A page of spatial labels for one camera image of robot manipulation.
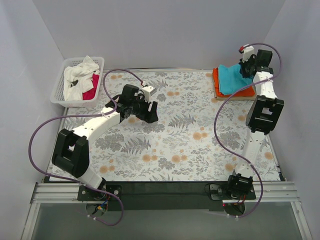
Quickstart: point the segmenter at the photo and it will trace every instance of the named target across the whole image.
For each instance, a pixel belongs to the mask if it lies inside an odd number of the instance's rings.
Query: clothing
[[[218,67],[219,74],[219,91],[223,95],[231,95],[237,90],[252,84],[252,78],[243,78],[240,73],[240,65],[236,64],[231,67],[220,65]]]
[[[83,100],[91,100],[95,97],[96,95],[96,91],[97,91],[97,86],[98,86],[98,82],[99,82],[99,75],[93,74],[92,75],[92,84],[93,84],[93,88],[90,89],[89,91],[86,91],[84,93],[82,93],[82,99]]]
[[[215,94],[217,97],[219,98],[227,98],[229,97],[230,95],[224,95],[220,92],[219,90],[219,71],[218,71],[218,68],[214,68],[213,69],[213,72],[212,72],[212,78],[213,78],[213,83],[214,83],[214,90],[215,90]],[[248,87],[247,89],[245,90],[242,90],[238,93],[236,93],[234,96],[235,97],[253,97],[255,95],[255,90],[254,88],[251,86],[251,87]]]
[[[65,101],[81,101],[82,93],[92,89],[93,73],[99,74],[99,65],[86,56],[77,66],[68,66],[64,70],[63,97]]]

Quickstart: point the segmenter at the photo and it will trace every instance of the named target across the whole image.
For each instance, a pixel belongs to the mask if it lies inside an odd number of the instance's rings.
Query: orange towel
[[[219,91],[219,71],[218,71],[218,68],[213,69],[212,78],[213,78],[213,82],[214,82],[214,89],[215,89],[216,96],[220,97],[220,98],[229,97],[230,95],[224,95]],[[255,90],[251,86],[245,90],[238,92],[237,94],[234,95],[234,97],[253,97],[255,94],[256,94]]]

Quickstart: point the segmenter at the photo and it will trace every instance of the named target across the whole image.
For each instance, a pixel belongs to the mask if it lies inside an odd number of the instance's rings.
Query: glass panel
[[[245,204],[247,210],[253,205]],[[84,203],[42,203],[32,239],[302,239],[290,202],[263,202],[253,214],[238,221],[208,214],[205,209],[127,210],[114,227],[87,218],[85,208]],[[119,215],[110,211],[102,218],[112,222]]]

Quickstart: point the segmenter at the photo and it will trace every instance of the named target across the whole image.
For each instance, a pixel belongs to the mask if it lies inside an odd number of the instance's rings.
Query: teal towel
[[[247,86],[252,84],[253,77],[251,78],[243,78],[240,73],[240,65],[236,64],[231,67],[226,67],[220,65],[218,67],[219,74],[219,90],[220,93],[224,95],[230,95]]]

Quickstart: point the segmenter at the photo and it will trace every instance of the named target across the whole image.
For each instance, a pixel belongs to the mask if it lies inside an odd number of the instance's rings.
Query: red connector
[[[245,47],[244,46],[242,46],[242,47],[240,47],[240,49],[239,49],[239,53],[243,53],[244,52],[244,49],[245,49]]]

